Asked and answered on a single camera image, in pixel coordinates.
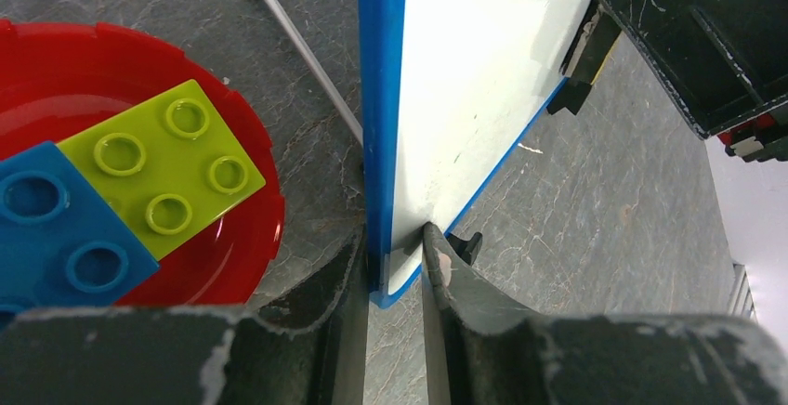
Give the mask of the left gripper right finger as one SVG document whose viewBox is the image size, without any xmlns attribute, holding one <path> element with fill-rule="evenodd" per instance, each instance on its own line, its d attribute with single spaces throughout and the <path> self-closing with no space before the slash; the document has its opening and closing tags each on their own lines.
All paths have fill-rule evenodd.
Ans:
<svg viewBox="0 0 788 405">
<path fill-rule="evenodd" d="M 423 227 L 432 404 L 783 404 L 787 359 L 730 315 L 560 316 L 482 277 L 440 228 Z"/>
</svg>

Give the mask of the blue framed whiteboard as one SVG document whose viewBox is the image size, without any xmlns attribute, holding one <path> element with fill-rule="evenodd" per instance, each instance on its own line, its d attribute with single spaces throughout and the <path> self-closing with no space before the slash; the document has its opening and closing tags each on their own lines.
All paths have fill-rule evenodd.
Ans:
<svg viewBox="0 0 788 405">
<path fill-rule="evenodd" d="M 358 0 L 371 301 L 418 277 L 421 228 L 447 231 L 564 84 L 591 0 Z"/>
</svg>

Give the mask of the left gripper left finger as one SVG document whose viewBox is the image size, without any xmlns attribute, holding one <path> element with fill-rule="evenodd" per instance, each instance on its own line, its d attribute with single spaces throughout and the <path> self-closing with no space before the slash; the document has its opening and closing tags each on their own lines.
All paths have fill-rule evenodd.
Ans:
<svg viewBox="0 0 788 405">
<path fill-rule="evenodd" d="M 46 307 L 1 333 L 5 404 L 360 404 L 366 230 L 265 306 Z"/>
</svg>

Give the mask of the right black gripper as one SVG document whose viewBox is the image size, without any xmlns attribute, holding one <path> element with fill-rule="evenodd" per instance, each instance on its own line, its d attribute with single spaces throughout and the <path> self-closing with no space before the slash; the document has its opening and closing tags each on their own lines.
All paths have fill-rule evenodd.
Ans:
<svg viewBox="0 0 788 405">
<path fill-rule="evenodd" d="M 694 134 L 787 161 L 787 0 L 599 0 Z"/>
</svg>

